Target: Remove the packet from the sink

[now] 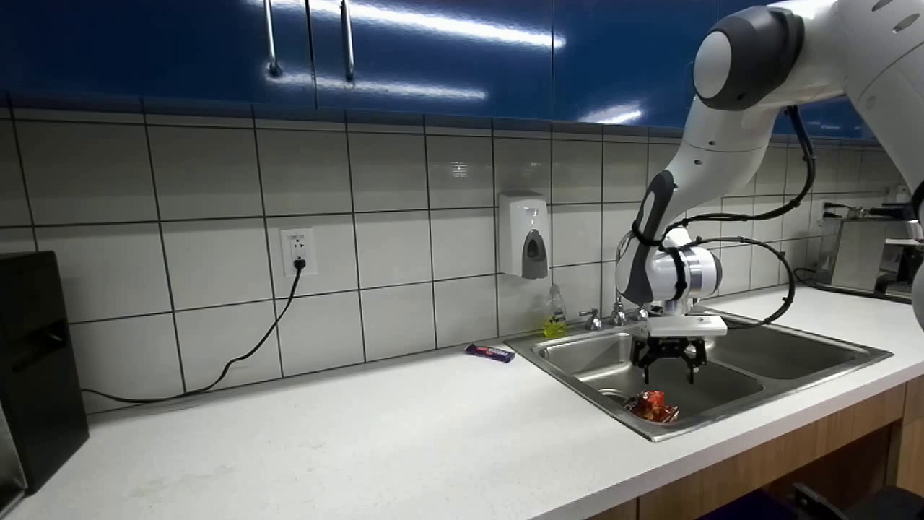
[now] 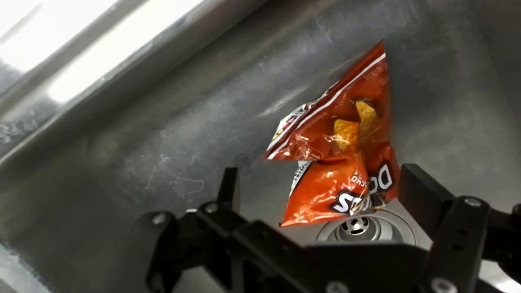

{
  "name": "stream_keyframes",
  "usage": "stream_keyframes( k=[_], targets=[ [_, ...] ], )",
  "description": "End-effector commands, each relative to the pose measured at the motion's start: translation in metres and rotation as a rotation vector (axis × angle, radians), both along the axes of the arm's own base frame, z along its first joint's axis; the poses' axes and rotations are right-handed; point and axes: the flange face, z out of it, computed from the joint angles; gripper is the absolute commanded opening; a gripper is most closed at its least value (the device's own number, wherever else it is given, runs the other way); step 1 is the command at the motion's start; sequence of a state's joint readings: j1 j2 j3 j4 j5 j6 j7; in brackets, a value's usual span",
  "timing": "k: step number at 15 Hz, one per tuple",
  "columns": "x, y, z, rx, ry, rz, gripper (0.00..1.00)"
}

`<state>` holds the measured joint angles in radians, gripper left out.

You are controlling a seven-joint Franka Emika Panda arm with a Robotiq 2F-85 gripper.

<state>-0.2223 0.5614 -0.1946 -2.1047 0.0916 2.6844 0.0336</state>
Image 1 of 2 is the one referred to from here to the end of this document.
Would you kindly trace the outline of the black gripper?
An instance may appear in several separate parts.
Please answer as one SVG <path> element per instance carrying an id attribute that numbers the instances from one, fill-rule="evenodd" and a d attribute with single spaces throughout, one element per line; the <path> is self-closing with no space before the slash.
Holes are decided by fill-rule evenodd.
<path id="1" fill-rule="evenodd" d="M 701 363 L 706 362 L 705 340 L 701 337 L 641 337 L 631 344 L 631 363 L 641 372 L 641 383 L 651 383 L 650 367 L 657 359 L 682 359 L 686 363 L 686 383 L 693 386 Z"/>

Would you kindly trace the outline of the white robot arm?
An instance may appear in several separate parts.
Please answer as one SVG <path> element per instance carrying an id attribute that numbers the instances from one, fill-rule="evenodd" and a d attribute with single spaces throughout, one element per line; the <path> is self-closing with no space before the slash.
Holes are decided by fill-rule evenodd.
<path id="1" fill-rule="evenodd" d="M 676 156 L 620 242 L 618 310 L 639 318 L 631 363 L 706 362 L 728 324 L 696 307 L 722 282 L 706 201 L 751 181 L 774 126 L 844 97 L 924 201 L 924 0 L 776 0 L 722 18 L 699 42 Z"/>

